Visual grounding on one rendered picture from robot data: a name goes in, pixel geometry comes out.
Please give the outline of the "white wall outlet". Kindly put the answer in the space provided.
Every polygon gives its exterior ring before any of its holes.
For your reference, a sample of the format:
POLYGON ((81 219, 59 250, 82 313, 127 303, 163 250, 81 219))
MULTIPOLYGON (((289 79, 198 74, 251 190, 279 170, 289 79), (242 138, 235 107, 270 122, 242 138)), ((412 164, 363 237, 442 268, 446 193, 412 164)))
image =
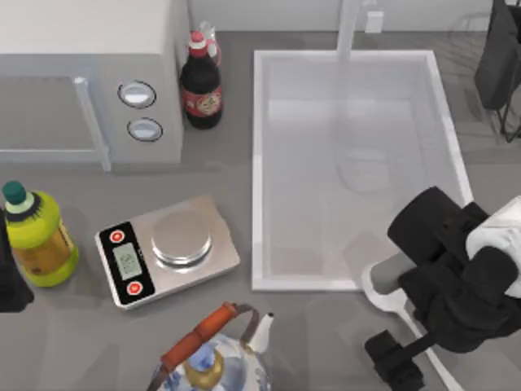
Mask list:
POLYGON ((383 31, 383 21, 383 11, 369 11, 366 18, 365 33, 381 33, 383 31))

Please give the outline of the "black chair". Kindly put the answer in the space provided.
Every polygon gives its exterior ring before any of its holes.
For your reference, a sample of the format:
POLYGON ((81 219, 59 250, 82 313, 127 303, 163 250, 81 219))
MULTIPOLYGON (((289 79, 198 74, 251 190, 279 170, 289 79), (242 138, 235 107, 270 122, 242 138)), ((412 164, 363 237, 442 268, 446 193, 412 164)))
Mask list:
POLYGON ((521 0, 493 0, 474 82, 482 107, 497 114, 505 141, 521 138, 521 117, 516 130, 506 129, 512 99, 521 88, 521 0))

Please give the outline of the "blue and white kettle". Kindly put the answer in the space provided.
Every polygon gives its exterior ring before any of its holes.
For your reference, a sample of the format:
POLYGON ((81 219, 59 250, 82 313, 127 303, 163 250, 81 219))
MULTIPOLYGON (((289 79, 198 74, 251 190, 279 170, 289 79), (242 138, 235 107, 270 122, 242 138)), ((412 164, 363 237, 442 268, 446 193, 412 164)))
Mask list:
POLYGON ((228 301, 160 358, 146 391, 271 391, 262 355, 274 314, 228 301), (242 314, 251 318, 238 339, 221 329, 242 314))

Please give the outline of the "microwave oven door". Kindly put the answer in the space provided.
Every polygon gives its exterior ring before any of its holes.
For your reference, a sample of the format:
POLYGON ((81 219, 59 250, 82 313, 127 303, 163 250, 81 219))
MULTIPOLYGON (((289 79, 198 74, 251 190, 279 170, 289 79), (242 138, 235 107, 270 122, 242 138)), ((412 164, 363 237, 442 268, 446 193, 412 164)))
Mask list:
POLYGON ((78 101, 75 77, 88 80, 103 132, 88 77, 0 72, 0 164, 101 165, 78 101))

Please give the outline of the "green bottle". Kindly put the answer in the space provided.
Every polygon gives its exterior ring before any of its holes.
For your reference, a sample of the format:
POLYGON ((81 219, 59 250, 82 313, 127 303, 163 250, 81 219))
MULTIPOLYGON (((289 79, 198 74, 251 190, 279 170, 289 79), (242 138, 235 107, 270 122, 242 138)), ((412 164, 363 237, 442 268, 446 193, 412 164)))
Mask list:
POLYGON ((2 194, 7 237, 25 277, 39 288, 53 288, 69 279, 79 250, 55 198, 29 191, 18 181, 6 182, 2 194))

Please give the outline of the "silver kitchen scale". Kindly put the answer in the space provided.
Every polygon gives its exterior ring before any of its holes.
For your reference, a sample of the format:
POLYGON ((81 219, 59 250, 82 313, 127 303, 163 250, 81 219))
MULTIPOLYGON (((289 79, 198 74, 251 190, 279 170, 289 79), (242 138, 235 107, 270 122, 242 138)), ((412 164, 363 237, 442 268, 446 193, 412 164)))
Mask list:
POLYGON ((229 272, 240 263, 209 195, 144 213, 94 240, 114 304, 130 310, 229 272))

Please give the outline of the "clear plastic bottle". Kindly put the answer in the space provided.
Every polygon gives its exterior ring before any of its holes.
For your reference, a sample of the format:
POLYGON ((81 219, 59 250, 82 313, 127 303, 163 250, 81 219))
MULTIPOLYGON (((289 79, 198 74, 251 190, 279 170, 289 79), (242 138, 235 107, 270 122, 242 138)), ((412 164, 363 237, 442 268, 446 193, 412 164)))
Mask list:
POLYGON ((206 39, 208 45, 208 54, 213 59, 217 67, 219 67, 221 64, 221 48, 217 42, 215 26, 208 21, 203 21, 199 24, 199 31, 206 39))

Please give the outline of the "pale microwave oven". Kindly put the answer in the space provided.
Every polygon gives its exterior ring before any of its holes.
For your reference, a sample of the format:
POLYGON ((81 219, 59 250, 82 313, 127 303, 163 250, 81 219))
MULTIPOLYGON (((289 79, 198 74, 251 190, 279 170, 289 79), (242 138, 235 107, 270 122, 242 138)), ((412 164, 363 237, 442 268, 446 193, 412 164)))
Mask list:
POLYGON ((0 0, 0 72, 88 77, 112 168, 180 161, 187 38, 186 0, 0 0), (155 90, 150 107, 121 102, 119 86, 132 81, 155 90), (161 124, 159 140, 129 136, 127 124, 143 117, 161 124))

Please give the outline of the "tall white tap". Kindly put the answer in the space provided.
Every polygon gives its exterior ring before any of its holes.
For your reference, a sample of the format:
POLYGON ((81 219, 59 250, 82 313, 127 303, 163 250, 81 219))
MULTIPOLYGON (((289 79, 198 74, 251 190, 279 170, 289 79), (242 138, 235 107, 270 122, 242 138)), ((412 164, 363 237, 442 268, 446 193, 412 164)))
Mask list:
POLYGON ((357 17, 361 9, 361 3, 362 0, 341 1, 336 46, 336 54, 340 62, 346 62, 350 58, 352 41, 354 38, 357 17))

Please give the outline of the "dark soda bottle red cap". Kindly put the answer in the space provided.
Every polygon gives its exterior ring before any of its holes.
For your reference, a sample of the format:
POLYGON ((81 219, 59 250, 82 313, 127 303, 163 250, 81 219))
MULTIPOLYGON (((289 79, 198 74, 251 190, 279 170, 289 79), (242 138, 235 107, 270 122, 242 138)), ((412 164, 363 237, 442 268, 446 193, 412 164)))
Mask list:
POLYGON ((188 56, 179 81, 182 106, 189 123, 198 130, 215 127, 223 112, 221 72, 199 30, 190 32, 188 56))

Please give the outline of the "round microwave knob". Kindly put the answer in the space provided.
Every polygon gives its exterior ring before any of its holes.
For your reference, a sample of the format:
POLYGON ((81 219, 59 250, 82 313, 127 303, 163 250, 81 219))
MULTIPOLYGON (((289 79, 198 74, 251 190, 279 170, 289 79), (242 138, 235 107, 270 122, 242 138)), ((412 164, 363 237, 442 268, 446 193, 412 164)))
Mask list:
POLYGON ((159 140, 164 132, 159 122, 148 117, 130 121, 126 129, 131 138, 143 143, 153 143, 159 140))
POLYGON ((130 108, 144 109, 150 107, 156 100, 155 90, 144 81, 132 81, 119 86, 118 97, 130 108))

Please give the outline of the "white sink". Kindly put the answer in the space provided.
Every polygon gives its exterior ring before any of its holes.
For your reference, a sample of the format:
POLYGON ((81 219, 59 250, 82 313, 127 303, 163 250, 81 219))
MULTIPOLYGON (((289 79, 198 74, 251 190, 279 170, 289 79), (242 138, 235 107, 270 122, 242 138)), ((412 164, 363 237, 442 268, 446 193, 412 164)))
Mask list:
POLYGON ((416 195, 472 200, 432 51, 256 51, 253 81, 254 290, 355 291, 416 195))

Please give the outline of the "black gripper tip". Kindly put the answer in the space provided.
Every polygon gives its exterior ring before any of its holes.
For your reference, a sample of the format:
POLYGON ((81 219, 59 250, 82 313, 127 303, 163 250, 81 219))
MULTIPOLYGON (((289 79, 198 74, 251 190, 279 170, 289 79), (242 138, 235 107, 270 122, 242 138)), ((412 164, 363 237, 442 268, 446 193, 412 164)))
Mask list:
POLYGON ((33 301, 33 291, 15 263, 4 211, 0 207, 0 314, 20 313, 33 301))

